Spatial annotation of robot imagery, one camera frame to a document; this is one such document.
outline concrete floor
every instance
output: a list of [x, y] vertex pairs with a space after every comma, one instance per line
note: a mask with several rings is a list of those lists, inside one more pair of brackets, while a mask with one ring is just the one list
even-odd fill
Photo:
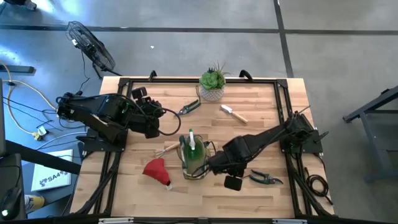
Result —
[[[279, 2], [286, 29], [398, 29], [398, 2], [394, 0]], [[278, 28], [272, 0], [36, 0], [36, 3], [37, 12], [6, 6], [0, 14], [0, 25], [51, 26], [78, 20], [87, 26]], [[218, 60], [225, 62], [225, 70], [233, 75], [246, 69], [254, 77], [287, 76], [279, 34], [95, 32], [94, 35], [104, 42], [115, 59], [115, 71], [123, 75], [149, 75], [151, 70], [160, 76], [200, 75]], [[336, 214], [398, 222], [398, 182], [363, 182], [363, 176], [374, 170], [374, 164], [362, 124], [360, 121], [345, 124], [341, 119], [384, 89], [397, 85], [396, 35], [289, 34], [287, 45], [294, 77], [305, 80], [315, 124], [321, 131], [330, 132], [323, 140], [323, 147]], [[34, 76], [15, 78], [38, 88], [53, 104], [66, 91], [77, 91], [85, 80], [80, 52], [63, 31], [0, 30], [0, 59], [8, 64], [34, 66], [37, 70]], [[87, 58], [86, 74], [92, 79], [84, 87], [84, 94], [94, 95], [101, 82]], [[7, 78], [5, 73], [0, 77]], [[22, 101], [28, 95], [24, 103], [47, 108], [43, 100], [23, 86], [17, 87], [12, 98]], [[26, 128], [33, 128], [28, 124], [39, 124], [17, 111], [15, 116]], [[7, 139], [33, 148], [40, 145], [9, 121], [8, 112], [5, 117]], [[62, 134], [65, 132], [53, 131], [52, 135]], [[58, 215], [59, 209], [63, 209], [59, 204], [53, 207], [30, 217]]]

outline pruning shears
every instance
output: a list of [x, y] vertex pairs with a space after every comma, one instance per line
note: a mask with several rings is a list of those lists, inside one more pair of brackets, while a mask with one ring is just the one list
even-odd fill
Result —
[[250, 179], [256, 181], [257, 183], [260, 183], [260, 184], [276, 184], [278, 182], [278, 183], [284, 184], [281, 180], [279, 180], [278, 178], [273, 178], [269, 174], [263, 174], [262, 172], [255, 171], [255, 170], [251, 170], [251, 172], [263, 177], [263, 179], [258, 179], [258, 178], [256, 178], [253, 175], [249, 175]]
[[180, 109], [180, 111], [178, 112], [178, 115], [187, 114], [187, 113], [193, 111], [194, 109], [198, 108], [201, 105], [198, 86], [196, 86], [196, 89], [197, 89], [197, 95], [198, 95], [199, 99], [195, 100], [194, 102], [192, 102], [188, 105], [183, 106]]

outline green succulent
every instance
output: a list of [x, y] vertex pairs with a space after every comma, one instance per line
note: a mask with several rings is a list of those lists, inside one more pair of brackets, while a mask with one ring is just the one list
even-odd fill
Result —
[[199, 79], [200, 84], [205, 90], [221, 89], [225, 85], [224, 75], [229, 74], [223, 72], [224, 65], [220, 68], [219, 63], [214, 63], [213, 68], [209, 68], [201, 78]]

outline wooden table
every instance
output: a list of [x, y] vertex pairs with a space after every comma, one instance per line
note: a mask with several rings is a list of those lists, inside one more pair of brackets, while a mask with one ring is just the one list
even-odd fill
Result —
[[[293, 110], [308, 106], [304, 81], [301, 78], [287, 79]], [[104, 77], [101, 94], [116, 93], [119, 77]], [[162, 103], [162, 106], [178, 111], [183, 105], [197, 99], [194, 83], [141, 83], [134, 88], [145, 86], [148, 95]], [[146, 139], [143, 134], [129, 132], [118, 172], [112, 216], [130, 217], [242, 217], [269, 218], [294, 217], [289, 180], [284, 155], [279, 143], [268, 146], [255, 160], [248, 164], [250, 169], [270, 173], [284, 182], [283, 185], [262, 185], [244, 179], [241, 191], [223, 187], [225, 175], [209, 173], [203, 180], [189, 181], [182, 175], [181, 162], [175, 151], [167, 153], [165, 166], [173, 185], [171, 191], [158, 181], [142, 175], [145, 165], [154, 158], [155, 151], [178, 142], [181, 134], [188, 134], [193, 128], [204, 140], [215, 142], [217, 150], [238, 135], [257, 134], [279, 125], [275, 93], [268, 84], [227, 84], [222, 99], [210, 103], [202, 99], [202, 105], [190, 114], [182, 116], [180, 131], [174, 136], [159, 136]], [[249, 120], [243, 124], [220, 110], [220, 104], [230, 106]], [[310, 109], [304, 111], [312, 123]], [[171, 133], [178, 120], [171, 113], [160, 118], [160, 130]], [[71, 211], [83, 206], [98, 185], [104, 153], [95, 152], [82, 163]], [[311, 174], [325, 177], [319, 158], [303, 155], [303, 163]], [[302, 194], [298, 188], [300, 208], [304, 212]], [[108, 189], [104, 191], [103, 205], [106, 204]], [[325, 198], [318, 198], [324, 208], [333, 213]]]

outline red cloth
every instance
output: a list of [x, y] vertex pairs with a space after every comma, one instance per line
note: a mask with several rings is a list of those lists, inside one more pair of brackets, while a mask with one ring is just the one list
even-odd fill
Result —
[[148, 162], [142, 174], [148, 175], [164, 185], [170, 184], [169, 173], [164, 169], [163, 158], [154, 159]]

